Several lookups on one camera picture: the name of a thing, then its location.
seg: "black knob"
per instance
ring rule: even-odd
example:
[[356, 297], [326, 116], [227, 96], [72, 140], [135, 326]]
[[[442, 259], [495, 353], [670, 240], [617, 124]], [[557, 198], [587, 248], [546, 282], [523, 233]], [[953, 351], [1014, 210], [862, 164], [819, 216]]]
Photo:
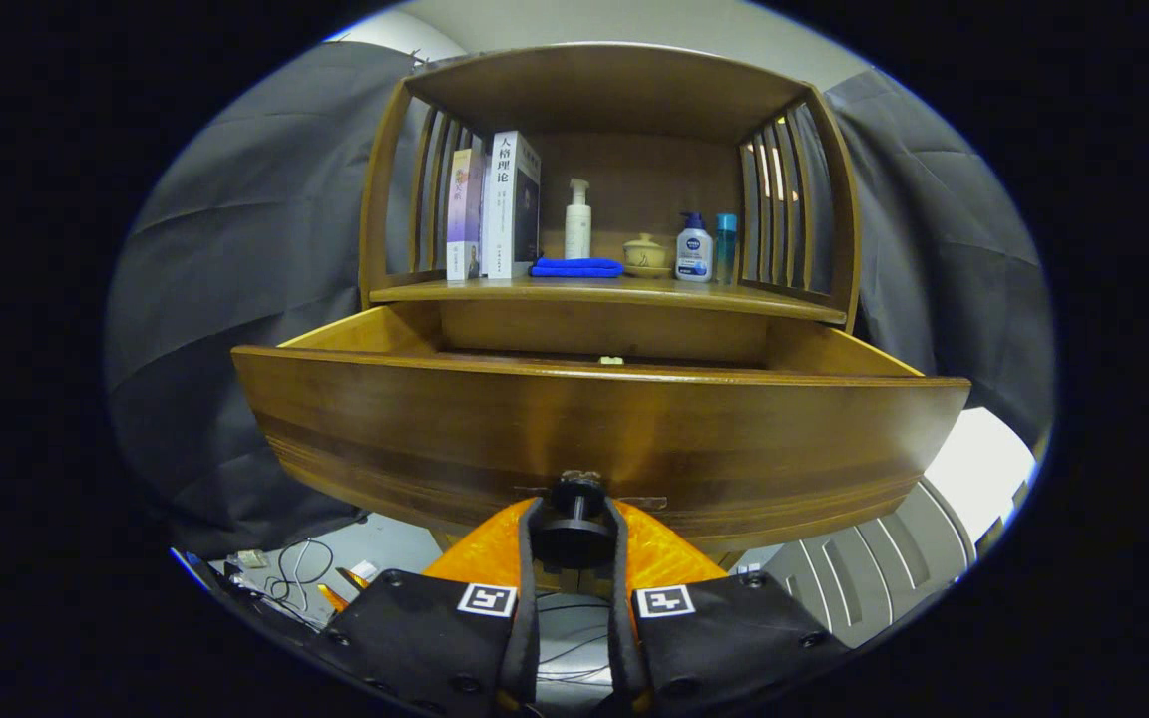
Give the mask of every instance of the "black knob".
[[616, 531], [596, 522], [606, 510], [606, 489], [593, 472], [565, 472], [548, 495], [556, 516], [531, 532], [534, 558], [562, 569], [593, 569], [615, 558]]

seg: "drawer front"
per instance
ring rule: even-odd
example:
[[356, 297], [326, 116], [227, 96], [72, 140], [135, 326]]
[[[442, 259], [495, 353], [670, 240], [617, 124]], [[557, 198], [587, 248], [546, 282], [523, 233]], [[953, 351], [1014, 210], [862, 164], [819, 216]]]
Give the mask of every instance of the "drawer front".
[[247, 401], [291, 476], [461, 533], [566, 469], [707, 551], [889, 514], [934, 458], [967, 381], [709, 373], [239, 347]]

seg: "wooden drawer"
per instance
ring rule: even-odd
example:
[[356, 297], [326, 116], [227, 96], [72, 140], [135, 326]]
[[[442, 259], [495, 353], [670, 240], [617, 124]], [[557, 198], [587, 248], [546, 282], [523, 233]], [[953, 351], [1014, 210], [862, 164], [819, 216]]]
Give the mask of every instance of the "wooden drawer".
[[812, 322], [592, 301], [376, 306], [233, 362], [324, 494], [464, 535], [594, 470], [707, 551], [889, 514], [970, 391]]

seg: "blue towel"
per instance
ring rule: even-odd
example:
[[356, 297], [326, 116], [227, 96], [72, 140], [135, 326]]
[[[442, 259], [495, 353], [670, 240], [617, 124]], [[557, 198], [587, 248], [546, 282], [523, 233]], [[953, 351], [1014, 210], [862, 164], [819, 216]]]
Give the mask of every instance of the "blue towel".
[[530, 268], [532, 277], [619, 277], [624, 264], [597, 257], [588, 260], [548, 260], [540, 257]]

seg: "blue bottle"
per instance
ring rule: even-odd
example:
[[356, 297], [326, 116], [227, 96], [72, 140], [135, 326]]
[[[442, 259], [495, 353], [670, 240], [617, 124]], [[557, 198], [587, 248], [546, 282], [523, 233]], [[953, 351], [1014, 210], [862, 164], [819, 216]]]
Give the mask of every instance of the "blue bottle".
[[733, 285], [738, 249], [738, 216], [716, 215], [716, 283]]

